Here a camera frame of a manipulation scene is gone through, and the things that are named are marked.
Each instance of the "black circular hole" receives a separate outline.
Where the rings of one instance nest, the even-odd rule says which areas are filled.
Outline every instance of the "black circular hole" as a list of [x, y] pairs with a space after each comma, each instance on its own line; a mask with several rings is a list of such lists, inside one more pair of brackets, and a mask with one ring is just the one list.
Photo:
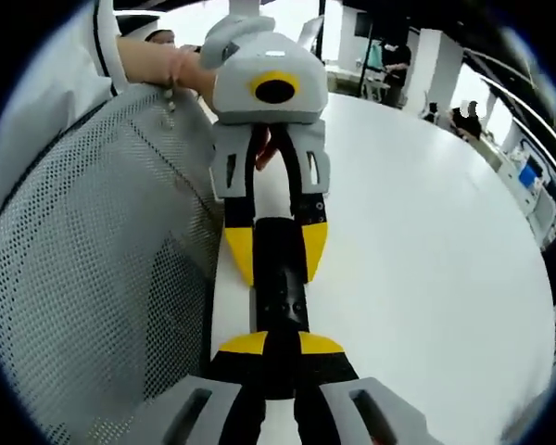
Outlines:
[[267, 104], [282, 104], [295, 95], [295, 87], [288, 82], [274, 80], [256, 88], [256, 98]]

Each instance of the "gray mesh fabric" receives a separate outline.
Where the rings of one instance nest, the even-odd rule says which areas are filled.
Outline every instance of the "gray mesh fabric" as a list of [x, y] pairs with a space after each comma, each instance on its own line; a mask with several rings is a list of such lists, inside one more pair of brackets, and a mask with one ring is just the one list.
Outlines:
[[0, 215], [0, 363], [54, 443], [115, 441], [207, 354], [222, 211], [209, 121], [175, 103], [145, 85], [106, 103]]

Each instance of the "ceiling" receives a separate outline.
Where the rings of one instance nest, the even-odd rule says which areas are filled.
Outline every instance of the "ceiling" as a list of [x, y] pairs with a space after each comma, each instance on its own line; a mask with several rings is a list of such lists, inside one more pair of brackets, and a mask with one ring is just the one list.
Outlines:
[[[180, 6], [195, 3], [194, 0], [114, 0], [116, 9], [154, 9], [169, 11]], [[543, 95], [530, 82], [530, 74], [514, 52], [499, 34], [499, 20], [507, 20], [508, 13], [493, 14], [484, 0], [344, 0], [345, 6], [363, 9], [375, 14], [399, 14], [408, 18], [410, 26], [421, 29], [438, 29], [458, 42], [464, 48], [492, 57], [512, 70], [503, 68], [489, 58], [466, 55], [465, 62], [476, 72], [504, 85], [523, 99], [550, 126], [556, 123], [556, 116], [546, 106]], [[137, 24], [134, 28], [144, 26]], [[493, 92], [507, 107], [523, 121], [546, 149], [556, 158], [556, 140], [526, 109], [515, 103], [500, 90]]]

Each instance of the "yellow plastic part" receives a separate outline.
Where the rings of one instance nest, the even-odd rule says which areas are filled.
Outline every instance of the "yellow plastic part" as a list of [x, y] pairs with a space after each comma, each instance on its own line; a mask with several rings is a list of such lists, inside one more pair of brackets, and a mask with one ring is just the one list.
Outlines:
[[283, 81], [283, 82], [286, 82], [286, 83], [290, 84], [293, 87], [293, 89], [295, 90], [294, 95], [297, 95], [298, 90], [300, 89], [300, 82], [298, 81], [297, 76], [295, 76], [294, 74], [291, 74], [289, 72], [284, 72], [284, 71], [279, 71], [279, 70], [272, 70], [272, 71], [266, 71], [263, 74], [260, 74], [258, 77], [255, 77], [249, 83], [249, 92], [251, 93], [251, 95], [254, 96], [255, 98], [257, 98], [256, 90], [258, 89], [258, 87], [262, 83], [268, 82], [268, 81]]
[[266, 341], [267, 332], [256, 332], [246, 336], [235, 337], [224, 343], [219, 350], [224, 352], [234, 352], [236, 354], [256, 354], [263, 353], [263, 345]]
[[305, 240], [305, 256], [307, 257], [307, 281], [311, 281], [315, 277], [325, 247], [327, 222], [303, 225], [302, 227], [303, 239]]
[[253, 229], [225, 227], [224, 234], [243, 279], [249, 286], [253, 286]]
[[344, 349], [327, 337], [320, 337], [309, 332], [299, 332], [300, 350], [303, 354], [335, 354]]

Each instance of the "white tabletop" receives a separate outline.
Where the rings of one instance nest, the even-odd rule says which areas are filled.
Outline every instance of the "white tabletop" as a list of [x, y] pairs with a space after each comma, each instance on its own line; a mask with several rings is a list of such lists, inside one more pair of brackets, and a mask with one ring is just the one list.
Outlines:
[[[448, 445], [497, 443], [550, 381], [553, 309], [535, 239], [470, 146], [402, 111], [330, 95], [329, 234], [307, 298], [311, 332], [342, 344]], [[256, 173], [259, 217], [288, 216], [284, 164]], [[248, 333], [249, 292], [223, 239], [212, 351]], [[291, 402], [259, 444], [300, 443]]]

